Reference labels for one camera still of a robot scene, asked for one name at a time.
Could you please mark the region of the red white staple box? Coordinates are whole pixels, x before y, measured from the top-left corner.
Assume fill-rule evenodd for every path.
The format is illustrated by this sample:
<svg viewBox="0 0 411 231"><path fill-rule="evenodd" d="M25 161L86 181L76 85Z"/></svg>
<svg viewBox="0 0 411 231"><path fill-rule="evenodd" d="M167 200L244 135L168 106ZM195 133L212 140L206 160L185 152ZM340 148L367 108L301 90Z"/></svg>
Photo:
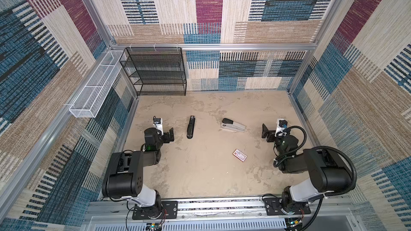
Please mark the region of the red white staple box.
<svg viewBox="0 0 411 231"><path fill-rule="evenodd" d="M247 155L245 155L243 152L241 152L240 150L236 149L233 152L233 156L236 157L237 159L239 159L240 161L244 162L247 159Z"/></svg>

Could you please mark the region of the grey silver stapler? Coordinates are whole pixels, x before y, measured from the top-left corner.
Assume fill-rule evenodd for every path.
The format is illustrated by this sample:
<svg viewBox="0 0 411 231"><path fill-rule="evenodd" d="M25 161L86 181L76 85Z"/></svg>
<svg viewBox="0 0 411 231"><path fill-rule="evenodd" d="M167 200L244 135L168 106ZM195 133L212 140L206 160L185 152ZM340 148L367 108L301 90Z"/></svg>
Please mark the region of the grey silver stapler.
<svg viewBox="0 0 411 231"><path fill-rule="evenodd" d="M231 119L223 118L222 123L221 123L221 128L234 130L236 132L244 132L246 129L246 126L238 122L235 122Z"/></svg>

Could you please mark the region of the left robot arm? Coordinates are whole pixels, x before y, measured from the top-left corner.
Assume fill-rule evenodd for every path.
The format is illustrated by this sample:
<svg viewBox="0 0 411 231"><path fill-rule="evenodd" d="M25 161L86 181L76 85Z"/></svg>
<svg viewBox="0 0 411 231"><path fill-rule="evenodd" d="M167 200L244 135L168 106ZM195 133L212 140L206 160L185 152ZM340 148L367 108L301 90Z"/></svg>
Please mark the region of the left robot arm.
<svg viewBox="0 0 411 231"><path fill-rule="evenodd" d="M157 165L161 147L174 141L174 130L162 133L152 127L144 131L145 144L139 151L113 153L103 178L102 195L113 202L131 202L133 220L176 219L178 202L163 202L157 190L143 183L143 168Z"/></svg>

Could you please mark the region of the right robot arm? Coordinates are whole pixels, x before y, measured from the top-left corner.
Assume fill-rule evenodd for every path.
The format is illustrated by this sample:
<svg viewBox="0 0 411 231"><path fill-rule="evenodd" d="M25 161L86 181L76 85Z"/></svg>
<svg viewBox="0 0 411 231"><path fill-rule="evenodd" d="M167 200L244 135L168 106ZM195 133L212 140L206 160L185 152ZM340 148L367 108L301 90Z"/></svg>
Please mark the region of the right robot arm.
<svg viewBox="0 0 411 231"><path fill-rule="evenodd" d="M355 188L357 171L351 159L333 147L303 149L307 133L302 127L289 126L281 119L276 130L262 125L261 136L274 144L275 168L284 174L308 172L309 175L307 180L286 187L272 206L273 210L280 209L284 215L301 213L309 202L343 195Z"/></svg>

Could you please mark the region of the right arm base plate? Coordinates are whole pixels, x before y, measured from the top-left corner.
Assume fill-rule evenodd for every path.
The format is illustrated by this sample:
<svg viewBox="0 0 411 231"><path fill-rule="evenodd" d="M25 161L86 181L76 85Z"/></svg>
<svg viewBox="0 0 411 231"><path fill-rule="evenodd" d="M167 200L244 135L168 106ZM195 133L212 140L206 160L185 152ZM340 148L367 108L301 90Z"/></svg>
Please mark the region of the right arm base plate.
<svg viewBox="0 0 411 231"><path fill-rule="evenodd" d="M308 203L294 202L272 195L262 196L262 202L268 216L310 215Z"/></svg>

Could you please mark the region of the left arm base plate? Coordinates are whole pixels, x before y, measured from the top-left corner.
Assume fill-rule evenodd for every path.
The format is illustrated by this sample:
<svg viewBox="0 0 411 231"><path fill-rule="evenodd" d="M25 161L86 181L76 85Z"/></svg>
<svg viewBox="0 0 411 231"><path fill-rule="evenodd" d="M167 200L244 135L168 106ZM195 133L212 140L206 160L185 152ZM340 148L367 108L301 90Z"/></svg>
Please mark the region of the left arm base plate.
<svg viewBox="0 0 411 231"><path fill-rule="evenodd" d="M133 220L161 220L176 219L178 212L177 201L162 201L150 207L135 207L132 214Z"/></svg>

